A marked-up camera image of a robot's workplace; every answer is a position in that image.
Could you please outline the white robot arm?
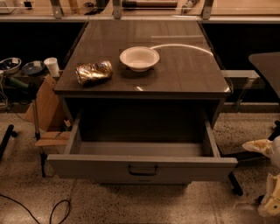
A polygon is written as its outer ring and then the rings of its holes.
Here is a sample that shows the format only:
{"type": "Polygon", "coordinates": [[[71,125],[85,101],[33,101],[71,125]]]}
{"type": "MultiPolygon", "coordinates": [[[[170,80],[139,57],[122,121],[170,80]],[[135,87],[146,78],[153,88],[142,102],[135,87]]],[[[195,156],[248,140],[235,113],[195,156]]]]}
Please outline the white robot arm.
{"type": "MultiPolygon", "coordinates": [[[[280,136],[273,141],[260,139],[249,141],[242,145],[246,151],[257,152],[269,158],[271,163],[280,168],[280,136]]],[[[268,174],[266,182],[266,194],[263,196],[257,209],[262,217],[273,217],[280,215],[280,174],[276,176],[268,174]]]]}

